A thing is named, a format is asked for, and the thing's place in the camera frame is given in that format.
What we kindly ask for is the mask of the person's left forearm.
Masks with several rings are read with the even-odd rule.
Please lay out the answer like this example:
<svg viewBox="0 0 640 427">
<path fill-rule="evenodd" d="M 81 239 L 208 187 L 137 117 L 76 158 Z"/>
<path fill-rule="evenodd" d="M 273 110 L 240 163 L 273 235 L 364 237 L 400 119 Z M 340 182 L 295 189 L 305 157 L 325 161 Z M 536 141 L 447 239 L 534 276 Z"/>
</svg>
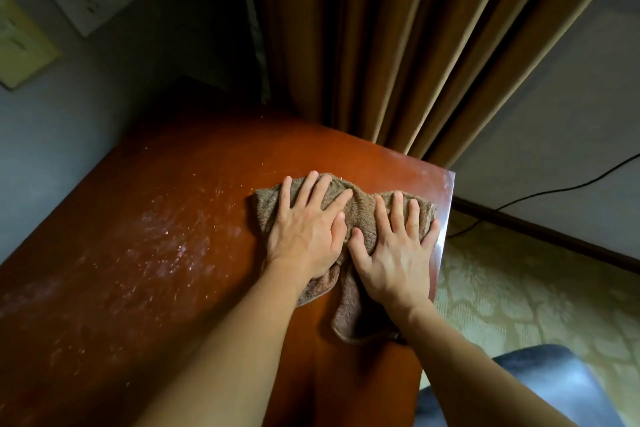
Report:
<svg viewBox="0 0 640 427">
<path fill-rule="evenodd" d="M 270 262 L 135 427 L 260 427 L 299 297 L 327 270 L 316 260 Z"/>
</svg>

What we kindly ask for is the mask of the person's right hand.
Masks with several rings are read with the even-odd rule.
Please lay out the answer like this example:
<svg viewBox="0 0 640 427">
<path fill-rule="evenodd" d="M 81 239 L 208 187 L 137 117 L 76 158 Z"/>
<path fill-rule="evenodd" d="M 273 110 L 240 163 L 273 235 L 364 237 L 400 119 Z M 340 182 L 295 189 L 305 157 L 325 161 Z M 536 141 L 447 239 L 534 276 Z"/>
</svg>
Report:
<svg viewBox="0 0 640 427">
<path fill-rule="evenodd" d="M 371 268 L 356 270 L 369 296 L 400 326 L 410 312 L 430 302 L 431 256 L 426 256 L 421 248 L 420 208 L 416 199 L 409 201 L 408 218 L 404 218 L 406 236 L 392 231 L 392 203 L 388 213 L 380 195 L 374 200 L 378 241 L 371 255 Z"/>
</svg>

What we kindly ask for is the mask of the person's right forearm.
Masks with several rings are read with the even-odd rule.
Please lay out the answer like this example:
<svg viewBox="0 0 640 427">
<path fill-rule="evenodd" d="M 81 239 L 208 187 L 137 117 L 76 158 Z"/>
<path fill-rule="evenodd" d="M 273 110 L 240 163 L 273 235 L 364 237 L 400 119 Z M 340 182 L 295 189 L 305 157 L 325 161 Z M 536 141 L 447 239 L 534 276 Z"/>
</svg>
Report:
<svg viewBox="0 0 640 427">
<path fill-rule="evenodd" d="M 578 427 L 449 325 L 429 300 L 384 305 L 449 427 Z"/>
</svg>

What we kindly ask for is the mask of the brown fleece cleaning cloth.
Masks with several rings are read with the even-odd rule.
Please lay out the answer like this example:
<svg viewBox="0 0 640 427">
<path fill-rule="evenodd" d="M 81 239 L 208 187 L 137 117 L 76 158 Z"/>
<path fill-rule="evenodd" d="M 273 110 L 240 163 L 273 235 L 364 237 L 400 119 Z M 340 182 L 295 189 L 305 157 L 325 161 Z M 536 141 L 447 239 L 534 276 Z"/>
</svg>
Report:
<svg viewBox="0 0 640 427">
<path fill-rule="evenodd" d="M 324 195 L 321 208 L 324 210 L 341 192 L 350 188 L 352 198 L 344 208 L 347 235 L 345 245 L 337 260 L 323 276 L 310 280 L 303 289 L 296 308 L 305 306 L 329 293 L 339 283 L 339 304 L 333 314 L 330 326 L 334 334 L 347 344 L 364 344 L 388 340 L 397 344 L 406 344 L 404 336 L 388 317 L 379 303 L 371 299 L 362 285 L 347 248 L 353 228 L 360 229 L 364 236 L 364 245 L 370 255 L 378 241 L 378 229 L 375 220 L 374 194 L 367 194 L 350 181 L 337 178 L 332 174 L 332 182 Z M 276 220 L 281 185 L 272 188 L 259 188 L 253 193 L 255 215 L 260 231 L 268 238 Z M 436 204 L 413 194 L 403 193 L 404 212 L 408 214 L 410 200 L 419 205 L 419 239 L 429 231 L 436 217 Z"/>
</svg>

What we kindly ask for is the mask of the person's left hand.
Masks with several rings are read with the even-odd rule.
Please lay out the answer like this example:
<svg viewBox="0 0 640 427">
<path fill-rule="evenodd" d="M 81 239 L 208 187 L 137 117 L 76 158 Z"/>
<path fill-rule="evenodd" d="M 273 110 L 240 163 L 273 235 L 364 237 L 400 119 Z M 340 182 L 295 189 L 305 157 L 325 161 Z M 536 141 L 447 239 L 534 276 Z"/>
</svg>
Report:
<svg viewBox="0 0 640 427">
<path fill-rule="evenodd" d="M 309 216 L 309 198 L 319 177 L 316 171 L 307 175 L 287 216 L 278 217 L 276 213 L 268 238 L 268 265 L 282 271 L 301 289 L 323 276 L 338 259 L 330 257 L 331 226 L 353 197 L 353 191 L 347 188 L 320 216 Z"/>
</svg>

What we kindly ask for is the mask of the blue-grey chair seat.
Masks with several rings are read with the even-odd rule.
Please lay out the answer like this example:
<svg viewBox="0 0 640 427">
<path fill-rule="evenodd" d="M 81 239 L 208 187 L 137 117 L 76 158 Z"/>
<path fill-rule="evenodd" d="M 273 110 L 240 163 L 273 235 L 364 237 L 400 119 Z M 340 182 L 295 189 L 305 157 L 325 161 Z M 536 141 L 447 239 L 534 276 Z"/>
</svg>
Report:
<svg viewBox="0 0 640 427">
<path fill-rule="evenodd" d="M 626 427 L 596 375 L 564 346 L 531 346 L 493 361 L 579 427 Z"/>
</svg>

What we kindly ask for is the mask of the brown pleated curtain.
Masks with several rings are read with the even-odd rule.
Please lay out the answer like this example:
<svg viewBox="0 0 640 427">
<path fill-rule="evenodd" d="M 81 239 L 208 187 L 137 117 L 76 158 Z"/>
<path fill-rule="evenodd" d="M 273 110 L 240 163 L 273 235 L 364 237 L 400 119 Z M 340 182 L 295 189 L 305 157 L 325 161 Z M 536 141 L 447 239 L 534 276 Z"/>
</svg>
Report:
<svg viewBox="0 0 640 427">
<path fill-rule="evenodd" d="M 246 0 L 263 90 L 450 168 L 592 0 Z"/>
</svg>

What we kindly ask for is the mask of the dark wooden baseboard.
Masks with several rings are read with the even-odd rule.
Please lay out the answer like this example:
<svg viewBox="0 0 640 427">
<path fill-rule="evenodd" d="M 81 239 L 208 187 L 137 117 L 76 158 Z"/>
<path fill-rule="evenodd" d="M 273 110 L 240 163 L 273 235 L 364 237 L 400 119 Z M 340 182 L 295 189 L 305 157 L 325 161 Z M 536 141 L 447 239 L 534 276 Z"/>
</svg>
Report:
<svg viewBox="0 0 640 427">
<path fill-rule="evenodd" d="M 556 245 L 575 253 L 580 253 L 592 259 L 603 261 L 614 267 L 629 271 L 640 276 L 640 259 L 632 258 L 622 253 L 614 252 L 601 246 L 556 232 L 519 218 L 514 218 L 500 211 L 490 210 L 486 206 L 472 203 L 460 197 L 452 198 L 451 208 L 462 214 L 472 216 L 481 222 L 491 223 L 499 227 L 513 230 L 520 234 Z"/>
</svg>

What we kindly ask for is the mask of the yellow wall switch plate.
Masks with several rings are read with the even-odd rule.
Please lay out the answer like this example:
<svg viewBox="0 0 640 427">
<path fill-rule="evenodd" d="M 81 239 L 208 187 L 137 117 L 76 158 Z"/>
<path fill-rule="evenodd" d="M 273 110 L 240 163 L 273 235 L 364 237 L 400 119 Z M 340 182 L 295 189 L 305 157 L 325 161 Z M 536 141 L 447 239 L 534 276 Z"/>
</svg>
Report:
<svg viewBox="0 0 640 427">
<path fill-rule="evenodd" d="M 61 51 L 14 0 L 0 0 L 0 85 L 9 91 L 61 57 Z"/>
</svg>

